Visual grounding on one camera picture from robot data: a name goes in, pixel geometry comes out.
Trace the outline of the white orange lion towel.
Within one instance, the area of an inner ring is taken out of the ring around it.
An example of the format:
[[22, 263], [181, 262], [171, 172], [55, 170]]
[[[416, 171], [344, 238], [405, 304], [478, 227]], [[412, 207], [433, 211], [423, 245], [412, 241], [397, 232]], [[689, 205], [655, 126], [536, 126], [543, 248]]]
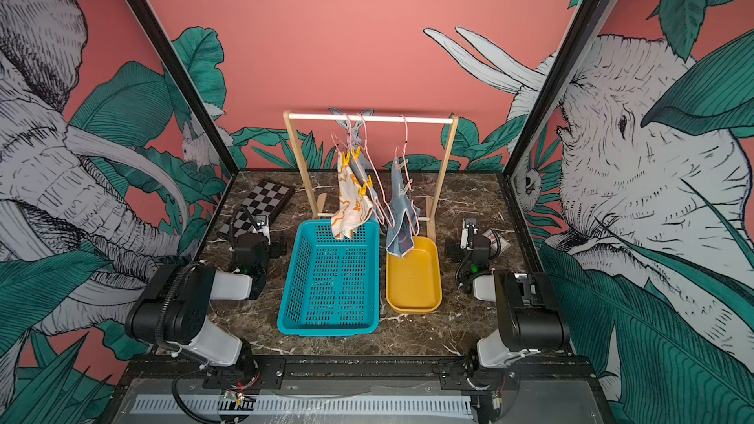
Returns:
[[331, 218], [332, 234], [335, 239], [351, 239], [357, 229], [372, 218], [372, 203], [366, 196], [359, 195], [359, 183], [351, 168], [340, 171], [337, 164], [339, 187], [339, 210]]

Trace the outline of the pink wire hanger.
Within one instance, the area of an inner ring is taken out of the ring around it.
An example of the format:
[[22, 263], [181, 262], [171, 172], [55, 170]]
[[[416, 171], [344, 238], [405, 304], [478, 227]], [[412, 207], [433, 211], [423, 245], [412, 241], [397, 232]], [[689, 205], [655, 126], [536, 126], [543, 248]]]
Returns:
[[351, 149], [356, 149], [358, 146], [361, 148], [361, 152], [364, 153], [367, 157], [366, 151], [365, 151], [365, 126], [363, 122], [351, 122], [347, 120], [337, 120], [336, 123], [339, 127], [343, 128], [347, 135], [346, 139], [344, 141], [340, 141], [339, 139], [334, 139], [334, 143], [337, 145], [340, 145], [341, 151], [351, 152]]

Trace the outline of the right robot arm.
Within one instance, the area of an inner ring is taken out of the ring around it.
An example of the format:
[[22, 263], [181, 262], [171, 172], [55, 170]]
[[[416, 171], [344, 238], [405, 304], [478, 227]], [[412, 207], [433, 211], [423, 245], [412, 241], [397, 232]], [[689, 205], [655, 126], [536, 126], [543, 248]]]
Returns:
[[480, 339], [468, 355], [445, 366], [447, 389], [491, 392], [514, 376], [512, 367], [541, 353], [569, 347], [569, 326], [547, 274], [496, 269], [503, 240], [483, 235], [465, 241], [447, 239], [445, 255], [457, 262], [455, 278], [462, 292], [496, 308], [497, 328]]

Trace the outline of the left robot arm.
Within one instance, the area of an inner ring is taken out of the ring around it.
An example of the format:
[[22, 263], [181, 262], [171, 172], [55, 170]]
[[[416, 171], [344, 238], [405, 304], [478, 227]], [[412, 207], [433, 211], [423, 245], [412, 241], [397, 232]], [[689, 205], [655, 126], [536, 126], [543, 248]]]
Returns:
[[247, 233], [233, 239], [231, 249], [230, 272], [201, 261], [160, 267], [128, 313], [125, 331], [131, 339], [204, 365], [207, 388], [245, 393], [259, 381], [261, 366], [247, 342], [212, 322], [210, 304], [258, 300], [270, 261], [285, 255], [288, 245], [283, 237], [272, 241]]

